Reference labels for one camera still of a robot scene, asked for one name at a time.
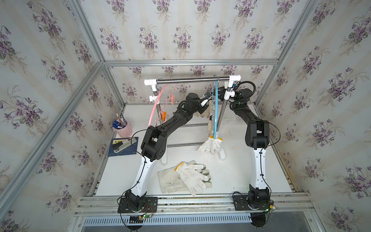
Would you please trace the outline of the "blue wavy hanger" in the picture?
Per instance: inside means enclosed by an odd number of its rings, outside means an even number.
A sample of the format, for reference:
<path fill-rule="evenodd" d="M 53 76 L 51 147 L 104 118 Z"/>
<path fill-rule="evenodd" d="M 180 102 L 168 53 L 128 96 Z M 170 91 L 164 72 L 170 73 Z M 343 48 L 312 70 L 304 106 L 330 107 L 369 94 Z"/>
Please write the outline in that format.
<path fill-rule="evenodd" d="M 218 84 L 219 81 L 216 80 L 214 82 L 214 89 L 213 89 L 213 103 L 214 103 L 214 122 L 213 122 L 213 138 L 214 140 L 217 139 L 217 122 L 218 122 Z"/>

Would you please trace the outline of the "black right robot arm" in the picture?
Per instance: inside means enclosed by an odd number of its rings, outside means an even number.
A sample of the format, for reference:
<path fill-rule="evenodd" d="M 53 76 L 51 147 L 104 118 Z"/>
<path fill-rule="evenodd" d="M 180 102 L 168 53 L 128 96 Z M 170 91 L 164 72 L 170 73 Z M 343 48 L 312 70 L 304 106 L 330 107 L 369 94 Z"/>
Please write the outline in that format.
<path fill-rule="evenodd" d="M 265 158 L 266 149 L 270 145 L 270 123 L 260 119 L 248 107 L 250 98 L 256 92 L 256 85 L 251 81 L 240 81 L 233 84 L 230 95 L 224 99 L 227 93 L 226 87 L 218 87 L 215 91 L 218 99 L 223 103 L 230 102 L 230 110 L 239 116 L 246 124 L 245 143 L 251 148 L 252 154 L 252 180 L 249 184 L 249 192 L 246 197 L 247 206 L 251 210 L 271 210 L 271 188 L 266 180 Z"/>

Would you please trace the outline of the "beige glove black cuff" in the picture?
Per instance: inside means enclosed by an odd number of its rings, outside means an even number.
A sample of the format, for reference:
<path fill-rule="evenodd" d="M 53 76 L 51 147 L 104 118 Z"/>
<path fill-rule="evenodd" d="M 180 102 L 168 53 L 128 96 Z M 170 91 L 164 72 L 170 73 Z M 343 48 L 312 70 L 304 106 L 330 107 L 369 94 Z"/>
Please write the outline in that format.
<path fill-rule="evenodd" d="M 213 108 L 211 106 L 208 106 L 208 108 L 201 114 L 199 112 L 196 112 L 194 116 L 201 117 L 201 118 L 207 118 L 209 119 L 210 116 L 213 115 Z"/>
<path fill-rule="evenodd" d="M 209 121 L 208 121 L 208 136 L 210 137 L 213 137 L 214 136 L 214 124 L 215 124 L 215 119 L 214 119 L 214 116 L 211 115 L 209 117 Z"/>

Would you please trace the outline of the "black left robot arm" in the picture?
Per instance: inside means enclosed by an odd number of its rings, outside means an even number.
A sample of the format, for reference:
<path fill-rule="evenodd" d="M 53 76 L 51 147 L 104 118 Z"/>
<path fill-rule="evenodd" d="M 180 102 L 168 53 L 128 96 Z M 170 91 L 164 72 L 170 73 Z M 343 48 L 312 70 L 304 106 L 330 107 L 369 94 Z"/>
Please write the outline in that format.
<path fill-rule="evenodd" d="M 141 166 L 133 187 L 126 190 L 122 196 L 127 200 L 128 207 L 132 211 L 140 211 L 145 204 L 149 177 L 154 164 L 160 160 L 166 152 L 168 137 L 179 127 L 188 123 L 195 113 L 204 113 L 209 107 L 212 94 L 207 92 L 199 97 L 196 93 L 187 95 L 181 101 L 173 116 L 163 124 L 145 129 L 145 135 L 141 144 Z"/>

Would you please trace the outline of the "white glove yellow cuff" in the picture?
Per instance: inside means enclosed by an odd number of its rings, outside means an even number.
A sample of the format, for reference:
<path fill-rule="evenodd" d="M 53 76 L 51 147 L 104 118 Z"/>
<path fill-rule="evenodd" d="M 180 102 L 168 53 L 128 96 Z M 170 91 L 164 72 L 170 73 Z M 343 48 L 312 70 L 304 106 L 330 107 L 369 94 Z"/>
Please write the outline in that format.
<path fill-rule="evenodd" d="M 192 196 L 203 193 L 208 188 L 207 182 L 210 182 L 210 172 L 206 165 L 190 162 L 180 163 L 174 170 L 188 188 Z"/>
<path fill-rule="evenodd" d="M 219 153 L 221 151 L 221 143 L 223 139 L 219 137 L 210 136 L 206 142 L 204 142 L 199 148 L 198 152 L 206 152 L 206 153 Z"/>

